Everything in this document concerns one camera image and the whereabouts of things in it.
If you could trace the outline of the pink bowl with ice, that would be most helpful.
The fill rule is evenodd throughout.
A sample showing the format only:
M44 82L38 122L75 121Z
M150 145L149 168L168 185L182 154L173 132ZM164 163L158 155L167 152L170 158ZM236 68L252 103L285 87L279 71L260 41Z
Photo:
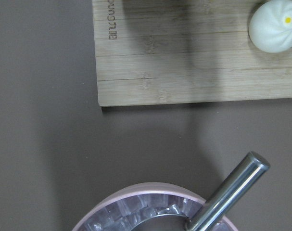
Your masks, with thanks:
M162 182L139 183L108 196L88 212L75 231L134 231L142 222L157 215L192 216L206 200L180 186ZM225 216L211 231L235 231Z

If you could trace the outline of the bamboo cutting board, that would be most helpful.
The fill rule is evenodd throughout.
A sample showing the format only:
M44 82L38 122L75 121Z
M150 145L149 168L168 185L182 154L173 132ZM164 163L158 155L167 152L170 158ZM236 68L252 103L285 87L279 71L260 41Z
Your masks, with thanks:
M292 98L292 48L248 34L261 0L94 0L101 107Z

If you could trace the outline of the steel ice scoop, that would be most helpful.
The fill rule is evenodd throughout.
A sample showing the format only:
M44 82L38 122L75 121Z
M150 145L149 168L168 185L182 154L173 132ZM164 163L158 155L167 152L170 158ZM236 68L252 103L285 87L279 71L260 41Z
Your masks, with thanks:
M270 163L263 156L250 151L192 218L157 215L133 230L210 231L269 168Z

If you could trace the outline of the white steamed bun toy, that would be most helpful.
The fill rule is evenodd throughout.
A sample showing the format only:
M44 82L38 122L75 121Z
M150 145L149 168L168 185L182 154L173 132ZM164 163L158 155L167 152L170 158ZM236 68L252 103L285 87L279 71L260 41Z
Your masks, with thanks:
M292 47L292 0L269 0L253 14L249 37L258 49L279 53Z

